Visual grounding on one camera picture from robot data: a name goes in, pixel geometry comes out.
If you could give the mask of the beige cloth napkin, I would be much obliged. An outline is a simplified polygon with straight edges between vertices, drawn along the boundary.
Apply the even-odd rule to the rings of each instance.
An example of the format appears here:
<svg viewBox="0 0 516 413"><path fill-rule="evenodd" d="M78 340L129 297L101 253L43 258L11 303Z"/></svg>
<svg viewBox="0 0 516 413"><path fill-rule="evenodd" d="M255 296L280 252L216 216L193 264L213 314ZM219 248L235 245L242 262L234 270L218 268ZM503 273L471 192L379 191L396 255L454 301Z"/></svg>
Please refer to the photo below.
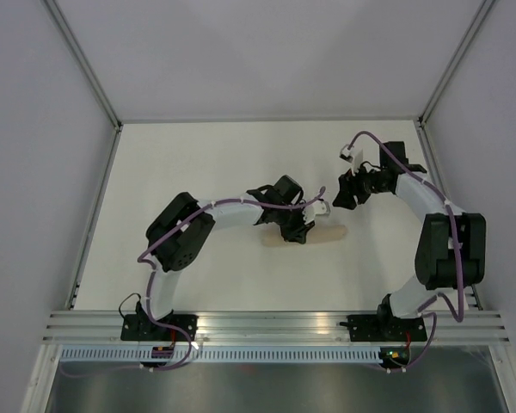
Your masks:
<svg viewBox="0 0 516 413"><path fill-rule="evenodd" d="M347 235L347 227L344 225L327 225L314 227L306 234L305 241L286 241L280 230L267 230L261 234L261 244L268 248L279 248L299 245L312 245L331 243L342 240Z"/></svg>

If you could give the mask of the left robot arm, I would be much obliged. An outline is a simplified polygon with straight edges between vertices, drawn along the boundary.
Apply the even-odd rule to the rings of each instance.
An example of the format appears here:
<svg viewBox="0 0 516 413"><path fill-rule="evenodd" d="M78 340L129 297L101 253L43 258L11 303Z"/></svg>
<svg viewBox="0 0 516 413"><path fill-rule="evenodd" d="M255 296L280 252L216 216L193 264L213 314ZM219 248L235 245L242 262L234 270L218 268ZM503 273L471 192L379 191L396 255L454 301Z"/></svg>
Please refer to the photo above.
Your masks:
<svg viewBox="0 0 516 413"><path fill-rule="evenodd" d="M174 295L183 270L197 259L215 231L275 224L282 241L304 244L316 217L327 213L328 202L320 194L306 200L303 188L290 176L221 200L197 200L188 192L179 193L145 232L148 246L138 262L149 265L151 274L135 312L123 317L121 340L194 339L197 317L175 313Z"/></svg>

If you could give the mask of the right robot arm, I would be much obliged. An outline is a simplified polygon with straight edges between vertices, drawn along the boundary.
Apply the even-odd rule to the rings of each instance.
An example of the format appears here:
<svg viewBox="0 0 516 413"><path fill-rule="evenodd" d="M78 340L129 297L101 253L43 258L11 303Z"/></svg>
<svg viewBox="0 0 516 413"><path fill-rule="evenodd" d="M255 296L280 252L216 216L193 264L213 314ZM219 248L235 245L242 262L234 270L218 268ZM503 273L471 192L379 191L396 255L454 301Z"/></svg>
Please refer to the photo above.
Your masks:
<svg viewBox="0 0 516 413"><path fill-rule="evenodd" d="M352 211L374 194L393 194L421 222L414 273L378 306L377 333L386 340L398 338L407 328L406 319L418 318L438 299L462 322L464 290L485 275L486 219L448 200L430 182L427 170L409 161L402 141L380 144L377 165L369 165L351 144L341 149L340 157L351 167L338 178L334 207Z"/></svg>

